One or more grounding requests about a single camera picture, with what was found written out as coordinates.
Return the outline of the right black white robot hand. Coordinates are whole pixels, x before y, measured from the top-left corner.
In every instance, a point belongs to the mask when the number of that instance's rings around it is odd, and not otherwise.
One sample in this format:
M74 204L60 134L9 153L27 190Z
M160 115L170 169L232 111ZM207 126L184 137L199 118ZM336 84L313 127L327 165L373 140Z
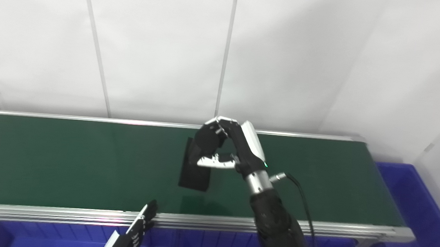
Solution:
M227 139L232 141L235 154L221 156L216 151ZM267 168L263 147L253 124L250 121L240 124L223 116L210 119L196 132L188 161L199 167L235 169L243 177Z

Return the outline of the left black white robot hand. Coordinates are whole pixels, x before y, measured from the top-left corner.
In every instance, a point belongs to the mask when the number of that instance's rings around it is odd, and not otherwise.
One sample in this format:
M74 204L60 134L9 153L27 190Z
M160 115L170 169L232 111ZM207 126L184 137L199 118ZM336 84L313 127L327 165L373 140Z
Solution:
M144 205L128 230L125 233L113 231L104 247L140 247L146 233L155 225L157 204L157 200L151 200Z

